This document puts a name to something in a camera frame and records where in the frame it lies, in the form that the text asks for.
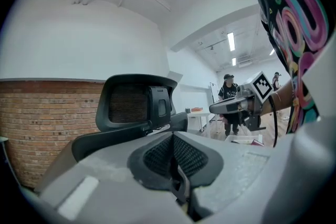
whiteboard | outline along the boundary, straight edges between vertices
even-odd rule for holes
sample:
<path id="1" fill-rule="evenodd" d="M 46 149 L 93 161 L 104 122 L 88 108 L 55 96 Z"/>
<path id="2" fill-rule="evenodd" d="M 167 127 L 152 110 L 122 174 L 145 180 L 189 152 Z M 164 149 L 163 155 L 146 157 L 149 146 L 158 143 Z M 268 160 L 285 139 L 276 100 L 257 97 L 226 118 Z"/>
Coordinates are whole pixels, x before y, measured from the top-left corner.
<path id="1" fill-rule="evenodd" d="M 219 102 L 217 85 L 210 82 L 210 87 L 214 103 Z"/>

black t-shirt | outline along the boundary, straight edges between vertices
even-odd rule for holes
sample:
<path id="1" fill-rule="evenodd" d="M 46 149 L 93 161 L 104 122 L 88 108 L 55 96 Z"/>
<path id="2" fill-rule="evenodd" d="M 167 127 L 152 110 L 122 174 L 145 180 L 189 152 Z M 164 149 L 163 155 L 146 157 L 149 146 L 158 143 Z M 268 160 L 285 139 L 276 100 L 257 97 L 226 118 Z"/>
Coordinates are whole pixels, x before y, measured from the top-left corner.
<path id="1" fill-rule="evenodd" d="M 293 106 L 287 132 L 315 121 L 319 112 L 302 82 L 303 74 L 324 49 L 335 28 L 335 0 L 258 0 L 261 21 L 290 74 Z"/>
<path id="2" fill-rule="evenodd" d="M 232 83 L 231 87 L 227 87 L 226 83 L 224 82 L 223 86 L 221 87 L 218 96 L 222 97 L 224 100 L 235 97 L 237 94 L 237 84 Z"/>

white wall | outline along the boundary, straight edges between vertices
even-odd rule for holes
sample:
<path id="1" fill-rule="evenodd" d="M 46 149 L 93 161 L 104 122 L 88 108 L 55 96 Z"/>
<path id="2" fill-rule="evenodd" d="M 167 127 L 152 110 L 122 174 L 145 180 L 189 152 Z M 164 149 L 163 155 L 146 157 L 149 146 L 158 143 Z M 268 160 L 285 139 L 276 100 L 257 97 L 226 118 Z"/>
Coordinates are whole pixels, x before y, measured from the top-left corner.
<path id="1" fill-rule="evenodd" d="M 189 47 L 179 52 L 167 49 L 167 56 L 170 70 L 183 75 L 173 93 L 177 113 L 194 107 L 209 111 L 212 104 L 210 82 L 218 84 L 216 72 Z M 198 119 L 189 119 L 188 128 L 198 130 Z"/>
<path id="2" fill-rule="evenodd" d="M 20 0 L 0 36 L 0 79 L 168 71 L 157 25 L 104 1 Z"/>
<path id="3" fill-rule="evenodd" d="M 290 80 L 289 74 L 286 72 L 284 66 L 277 57 L 272 57 L 268 61 L 256 63 L 243 68 L 230 68 L 224 71 L 218 72 L 218 80 L 222 86 L 224 83 L 225 74 L 233 74 L 235 76 L 234 81 L 237 84 L 243 84 L 248 78 L 253 76 L 258 72 L 264 72 L 265 76 L 270 82 L 272 82 L 275 72 L 279 72 L 281 77 L 279 78 L 279 83 L 284 85 L 288 80 Z"/>

black cap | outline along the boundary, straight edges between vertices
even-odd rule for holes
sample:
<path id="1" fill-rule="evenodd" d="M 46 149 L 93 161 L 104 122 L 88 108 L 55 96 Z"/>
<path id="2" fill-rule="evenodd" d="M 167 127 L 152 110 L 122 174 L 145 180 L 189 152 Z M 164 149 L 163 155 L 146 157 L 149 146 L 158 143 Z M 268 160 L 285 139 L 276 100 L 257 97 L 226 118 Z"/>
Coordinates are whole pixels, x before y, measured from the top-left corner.
<path id="1" fill-rule="evenodd" d="M 224 80 L 227 80 L 227 79 L 233 79 L 235 76 L 234 75 L 230 75 L 230 74 L 226 74 L 224 76 Z"/>

table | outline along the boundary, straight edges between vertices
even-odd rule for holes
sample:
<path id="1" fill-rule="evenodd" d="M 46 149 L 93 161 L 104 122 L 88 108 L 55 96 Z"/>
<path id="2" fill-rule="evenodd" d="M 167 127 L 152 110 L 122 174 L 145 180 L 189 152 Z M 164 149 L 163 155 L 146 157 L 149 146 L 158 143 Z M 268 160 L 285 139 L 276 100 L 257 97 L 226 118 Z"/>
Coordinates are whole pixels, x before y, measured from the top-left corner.
<path id="1" fill-rule="evenodd" d="M 195 118 L 195 117 L 198 117 L 198 120 L 199 120 L 199 129 L 201 130 L 201 132 L 203 131 L 203 127 L 202 127 L 202 121 L 201 121 L 201 117 L 205 117 L 206 119 L 206 133 L 207 133 L 207 137 L 211 137 L 211 128 L 210 128 L 210 119 L 209 119 L 209 116 L 211 115 L 210 112 L 192 112 L 192 113 L 189 113 L 188 114 L 188 117 L 189 118 Z M 215 119 L 216 119 L 216 128 L 217 128 L 217 133 L 219 133 L 219 130 L 218 130 L 218 123 L 217 123 L 217 114 L 215 114 Z"/>

